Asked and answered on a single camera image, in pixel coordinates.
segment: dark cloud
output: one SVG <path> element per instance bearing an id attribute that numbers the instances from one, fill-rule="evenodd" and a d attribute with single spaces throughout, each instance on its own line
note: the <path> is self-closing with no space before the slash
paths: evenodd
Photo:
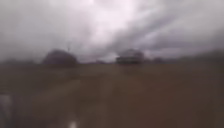
<path id="1" fill-rule="evenodd" d="M 111 61 L 136 48 L 155 56 L 223 48 L 222 0 L 0 0 L 0 60 L 52 49 Z"/>

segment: ground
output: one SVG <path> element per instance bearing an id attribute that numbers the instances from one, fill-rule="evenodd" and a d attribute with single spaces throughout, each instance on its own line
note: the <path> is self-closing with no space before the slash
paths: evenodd
<path id="1" fill-rule="evenodd" d="M 0 69 L 18 128 L 221 128 L 216 65 Z"/>

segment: field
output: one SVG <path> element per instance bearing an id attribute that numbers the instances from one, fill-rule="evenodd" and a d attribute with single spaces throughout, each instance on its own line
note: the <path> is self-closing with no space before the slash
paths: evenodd
<path id="1" fill-rule="evenodd" d="M 16 128 L 223 128 L 213 64 L 0 69 Z"/>

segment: overcast sky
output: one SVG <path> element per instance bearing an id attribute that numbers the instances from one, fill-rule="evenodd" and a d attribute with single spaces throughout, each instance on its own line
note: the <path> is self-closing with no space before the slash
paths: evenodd
<path id="1" fill-rule="evenodd" d="M 68 47 L 82 61 L 192 55 L 224 47 L 223 13 L 223 0 L 0 0 L 0 60 Z"/>

